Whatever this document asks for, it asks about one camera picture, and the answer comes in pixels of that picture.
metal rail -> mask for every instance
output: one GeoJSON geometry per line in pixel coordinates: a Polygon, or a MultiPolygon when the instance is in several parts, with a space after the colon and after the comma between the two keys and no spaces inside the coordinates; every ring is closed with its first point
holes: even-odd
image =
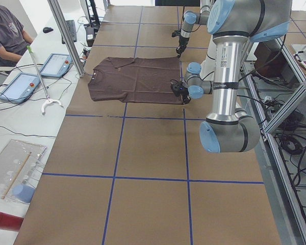
{"type": "Polygon", "coordinates": [[[85,74],[84,67],[83,67],[83,64],[81,63],[81,60],[78,56],[76,47],[75,47],[75,45],[73,43],[73,40],[71,38],[71,35],[68,31],[66,20],[63,16],[60,5],[59,5],[57,0],[47,0],[47,1],[50,5],[52,14],[53,14],[53,16],[54,16],[54,18],[57,22],[60,33],[61,33],[62,37],[64,38],[67,49],[69,51],[69,54],[72,58],[72,61],[73,61],[74,65],[77,69],[77,72],[78,72],[80,77],[83,77],[84,74],[85,74]]]}
{"type": "MultiPolygon", "coordinates": [[[[245,64],[243,65],[243,70],[246,74],[248,73],[248,69],[245,66],[245,64]]],[[[255,91],[255,87],[253,85],[253,81],[251,80],[250,76],[248,76],[246,78],[246,80],[247,80],[248,86],[250,88],[250,91],[252,93],[252,96],[254,97],[254,99],[258,100],[259,98],[257,96],[257,92],[255,91]]],[[[299,87],[299,89],[302,90],[302,91],[306,91],[305,87],[303,85],[301,85],[299,87]]],[[[295,95],[293,95],[292,97],[295,97],[295,98],[299,99],[299,95],[302,94],[300,92],[295,93],[295,95]]],[[[256,107],[257,107],[257,111],[258,111],[258,114],[259,114],[260,118],[262,120],[264,120],[265,114],[264,114],[264,110],[263,110],[262,106],[259,103],[256,103],[256,107]]],[[[280,124],[282,122],[281,119],[287,113],[288,113],[288,110],[284,110],[283,113],[281,113],[281,115],[279,114],[278,118],[276,120],[274,120],[273,125],[277,124],[278,122],[280,124]]],[[[295,219],[297,221],[297,224],[298,224],[298,227],[299,227],[299,230],[300,230],[300,233],[301,233],[301,237],[302,237],[302,239],[303,239],[303,241],[306,245],[306,222],[305,222],[305,219],[304,219],[304,217],[303,217],[303,215],[300,211],[300,205],[299,205],[299,202],[296,198],[295,192],[294,192],[293,188],[291,187],[291,182],[290,182],[290,179],[288,177],[288,174],[287,174],[286,168],[284,166],[284,163],[282,161],[281,155],[279,153],[278,145],[275,142],[274,137],[270,134],[270,131],[272,131],[271,129],[273,129],[273,126],[270,126],[270,130],[267,133],[265,131],[265,129],[268,128],[271,121],[269,123],[267,123],[266,121],[262,123],[263,124],[263,129],[264,129],[264,141],[269,142],[269,145],[270,145],[272,154],[274,156],[278,172],[279,172],[281,180],[283,182],[284,189],[286,190],[286,195],[288,197],[290,206],[292,208],[295,219]]]]}

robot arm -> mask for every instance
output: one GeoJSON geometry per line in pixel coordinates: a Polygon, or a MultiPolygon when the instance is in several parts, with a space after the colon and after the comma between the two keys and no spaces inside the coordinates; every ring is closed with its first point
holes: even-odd
{"type": "Polygon", "coordinates": [[[182,55],[187,47],[194,24],[207,24],[213,3],[214,0],[204,0],[200,2],[200,13],[194,13],[192,11],[185,12],[183,16],[184,25],[180,30],[176,30],[172,33],[172,37],[179,37],[179,46],[176,49],[178,57],[182,55]]]}
{"type": "MultiPolygon", "coordinates": [[[[262,42],[286,34],[290,11],[291,0],[217,0],[213,5],[208,18],[208,32],[216,44],[213,105],[200,126],[206,151],[244,152],[258,143],[257,122],[236,103],[242,49],[248,40],[262,42]]],[[[193,99],[199,93],[210,93],[208,83],[187,83],[193,99]]]]}

person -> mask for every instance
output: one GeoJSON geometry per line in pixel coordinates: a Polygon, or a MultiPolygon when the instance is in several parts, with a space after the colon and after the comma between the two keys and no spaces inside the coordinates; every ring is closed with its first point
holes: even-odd
{"type": "Polygon", "coordinates": [[[15,66],[32,42],[22,23],[0,5],[0,66],[15,66]]]}

metal pole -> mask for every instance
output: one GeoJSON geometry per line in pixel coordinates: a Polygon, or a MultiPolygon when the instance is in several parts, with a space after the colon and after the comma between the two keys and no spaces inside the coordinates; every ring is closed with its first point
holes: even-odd
{"type": "Polygon", "coordinates": [[[47,90],[46,90],[46,86],[45,86],[43,77],[42,77],[42,75],[41,75],[41,73],[40,73],[40,71],[39,71],[39,68],[37,67],[37,64],[36,64],[36,61],[35,61],[34,54],[33,54],[33,51],[32,51],[32,49],[31,49],[31,46],[27,46],[27,49],[28,49],[28,51],[30,52],[30,55],[31,55],[31,58],[32,58],[32,61],[33,61],[33,64],[34,64],[34,67],[35,67],[35,70],[36,70],[36,73],[37,73],[37,75],[38,75],[38,77],[39,77],[39,79],[40,79],[40,82],[41,82],[41,84],[42,84],[42,87],[43,87],[43,91],[44,91],[44,93],[45,93],[45,96],[46,96],[47,99],[50,99],[50,96],[49,96],[49,94],[47,93],[47,90]]]}
{"type": "Polygon", "coordinates": [[[104,10],[106,11],[108,6],[110,5],[107,0],[103,0],[104,10]]]}
{"type": "Polygon", "coordinates": [[[264,133],[268,134],[273,132],[296,109],[305,96],[306,88],[304,85],[300,85],[288,101],[281,106],[275,116],[269,121],[264,129],[264,133]]]}
{"type": "Polygon", "coordinates": [[[251,48],[253,47],[253,44],[254,43],[250,42],[249,40],[247,40],[247,42],[245,43],[243,51],[241,53],[240,66],[243,65],[244,61],[246,61],[246,59],[249,55],[249,52],[251,51],[251,48]]]}
{"type": "MultiPolygon", "coordinates": [[[[245,65],[243,65],[243,68],[244,68],[245,73],[248,73],[248,69],[245,65]]],[[[253,86],[253,81],[250,79],[250,77],[247,77],[246,79],[247,79],[250,91],[252,92],[253,98],[258,99],[257,92],[255,91],[255,88],[253,86]]],[[[264,110],[259,103],[256,103],[256,104],[257,104],[258,114],[259,114],[261,120],[263,120],[265,118],[264,110]]],[[[267,128],[267,126],[268,126],[268,123],[266,121],[263,122],[264,132],[266,131],[265,128],[267,128]]],[[[287,194],[288,200],[290,202],[290,205],[292,207],[292,211],[294,213],[295,219],[297,221],[297,225],[298,225],[299,230],[301,232],[302,239],[305,241],[305,244],[306,244],[306,223],[305,223],[305,221],[303,219],[303,216],[300,212],[299,203],[298,203],[298,200],[295,196],[295,193],[294,193],[293,189],[291,188],[291,183],[290,183],[289,177],[287,175],[286,168],[285,168],[284,163],[282,161],[281,155],[279,153],[278,145],[277,145],[275,139],[273,138],[273,136],[270,133],[266,133],[263,140],[268,141],[269,144],[270,144],[270,147],[271,147],[274,159],[275,159],[275,163],[276,163],[276,166],[278,168],[278,172],[279,172],[281,180],[283,182],[283,187],[286,190],[286,194],[287,194]]]]}
{"type": "Polygon", "coordinates": [[[67,25],[66,25],[66,20],[63,16],[60,5],[59,5],[57,0],[47,0],[47,1],[50,5],[52,14],[53,14],[53,16],[56,20],[56,23],[58,25],[60,33],[61,33],[61,35],[62,35],[62,37],[63,37],[63,39],[66,43],[67,49],[68,49],[69,54],[70,54],[70,56],[73,60],[73,63],[76,66],[78,74],[79,74],[80,77],[83,77],[84,74],[85,74],[84,68],[83,68],[81,60],[78,56],[78,53],[77,53],[76,47],[73,43],[73,40],[71,38],[71,35],[68,31],[68,28],[67,28],[67,25]]]}

gray t-shirt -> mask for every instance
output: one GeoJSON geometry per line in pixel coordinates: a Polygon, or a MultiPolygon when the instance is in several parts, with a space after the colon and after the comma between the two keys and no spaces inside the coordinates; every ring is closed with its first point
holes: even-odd
{"type": "MultiPolygon", "coordinates": [[[[0,47],[3,46],[8,52],[23,55],[27,50],[27,43],[22,37],[24,26],[4,6],[0,5],[0,47]]],[[[0,65],[15,65],[15,62],[0,58],[0,65]]]]}

